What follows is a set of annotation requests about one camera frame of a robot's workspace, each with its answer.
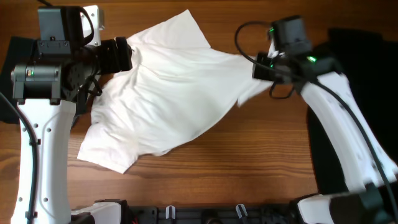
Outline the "white t-shirt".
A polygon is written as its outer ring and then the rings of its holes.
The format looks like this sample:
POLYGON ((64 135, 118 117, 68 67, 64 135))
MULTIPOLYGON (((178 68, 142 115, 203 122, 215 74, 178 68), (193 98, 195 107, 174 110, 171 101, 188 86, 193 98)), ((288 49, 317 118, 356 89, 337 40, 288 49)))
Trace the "white t-shirt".
POLYGON ((252 63, 212 49, 190 11, 127 39, 132 68, 114 74, 91 107, 78 158, 124 173, 214 126, 234 105, 268 89, 252 63))

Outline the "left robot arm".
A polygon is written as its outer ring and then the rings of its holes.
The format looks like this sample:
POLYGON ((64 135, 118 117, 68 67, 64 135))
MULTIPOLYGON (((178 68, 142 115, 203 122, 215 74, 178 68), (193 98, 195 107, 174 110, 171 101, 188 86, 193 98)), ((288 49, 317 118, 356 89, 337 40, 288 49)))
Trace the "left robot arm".
POLYGON ((11 72, 21 124, 19 188, 12 223, 130 223, 124 200, 98 200, 71 210, 67 193, 68 142, 88 95, 101 93, 97 76, 131 69, 124 37, 101 40, 96 6, 38 10, 40 39, 33 56, 11 72))

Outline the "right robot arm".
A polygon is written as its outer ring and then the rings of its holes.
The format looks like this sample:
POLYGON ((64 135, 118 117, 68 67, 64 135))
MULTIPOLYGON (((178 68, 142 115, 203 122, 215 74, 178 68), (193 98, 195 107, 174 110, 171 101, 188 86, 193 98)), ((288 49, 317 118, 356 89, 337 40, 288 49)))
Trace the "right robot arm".
POLYGON ((395 223, 397 164, 371 131, 337 60, 313 51, 300 16, 271 22, 269 38, 269 54, 256 57, 254 78, 293 86, 325 130, 346 186, 342 193, 299 200, 299 219, 304 223, 395 223))

